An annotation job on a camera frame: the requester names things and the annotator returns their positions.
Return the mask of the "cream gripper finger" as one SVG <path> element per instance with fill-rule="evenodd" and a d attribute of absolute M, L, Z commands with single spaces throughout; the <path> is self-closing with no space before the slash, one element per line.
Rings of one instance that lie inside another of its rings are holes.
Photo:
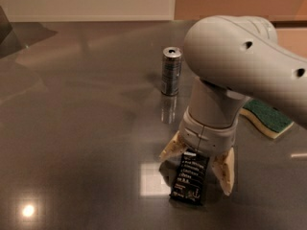
<path fill-rule="evenodd" d="M 230 149 L 222 154 L 215 156 L 211 162 L 211 169 L 226 196 L 232 193 L 234 185 L 234 149 Z"/>
<path fill-rule="evenodd" d="M 161 161 L 166 161 L 172 157 L 180 156 L 187 150 L 187 145 L 182 136 L 177 132 L 170 142 L 166 145 L 164 150 L 159 154 Z"/>

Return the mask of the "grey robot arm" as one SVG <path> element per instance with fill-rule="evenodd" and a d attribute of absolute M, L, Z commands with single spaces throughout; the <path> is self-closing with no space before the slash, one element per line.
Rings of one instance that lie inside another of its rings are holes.
<path fill-rule="evenodd" d="M 190 149 L 210 159 L 224 193 L 234 184 L 238 116 L 248 99 L 277 108 L 307 125 L 307 59 L 277 44 L 272 23 L 256 16 L 206 17 L 184 39 L 196 74 L 178 132 L 160 153 L 165 161 Z"/>

